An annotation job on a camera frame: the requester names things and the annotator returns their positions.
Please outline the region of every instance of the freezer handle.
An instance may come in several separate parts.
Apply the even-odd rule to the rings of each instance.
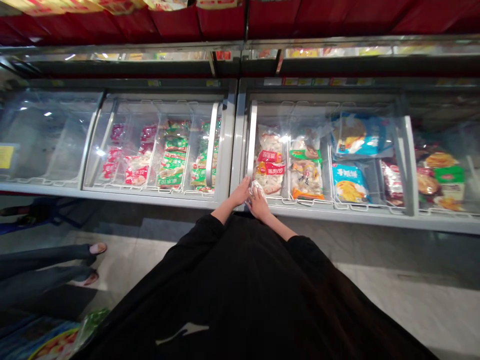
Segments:
[[[257,100],[252,100],[250,107],[250,134],[248,138],[248,158],[246,174],[252,177],[254,174],[254,152],[255,152],[255,136],[257,134]]]
[[[213,103],[211,109],[210,132],[208,134],[208,148],[206,151],[206,173],[205,182],[208,188],[212,188],[212,166],[214,163],[214,148],[215,148],[215,130],[217,128],[217,115],[219,113],[219,103]]]

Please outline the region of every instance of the person's left hand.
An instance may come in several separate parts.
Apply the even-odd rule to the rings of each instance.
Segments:
[[[231,193],[230,197],[228,198],[232,204],[237,207],[242,205],[247,199],[249,198],[250,194],[250,177],[245,176],[243,180],[240,182],[240,185]]]

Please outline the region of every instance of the white logo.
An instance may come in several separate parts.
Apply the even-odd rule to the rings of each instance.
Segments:
[[[185,330],[186,331],[182,334],[183,336],[193,334],[193,333],[198,333],[200,331],[205,331],[205,330],[208,330],[209,328],[210,328],[209,326],[196,325],[192,322],[187,322],[185,325],[182,326],[180,330],[178,330],[175,333],[175,335],[173,335],[172,337],[166,338],[164,340],[156,340],[155,344],[158,346],[160,344],[167,343]]]

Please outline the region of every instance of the tile floor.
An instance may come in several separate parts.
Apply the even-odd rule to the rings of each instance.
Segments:
[[[28,204],[32,198],[0,197]],[[86,200],[71,211],[81,230],[50,225],[0,238],[0,253],[105,242],[80,316],[113,307],[208,211]],[[480,359],[480,238],[386,226],[282,217],[312,238],[382,310],[440,359]],[[89,291],[74,289],[75,294]]]

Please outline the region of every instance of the freezer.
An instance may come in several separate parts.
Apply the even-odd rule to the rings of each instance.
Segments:
[[[1,190],[206,209],[229,196],[236,80],[30,82],[1,120]]]
[[[230,190],[249,175],[277,215],[480,234],[474,88],[318,80],[240,81]]]

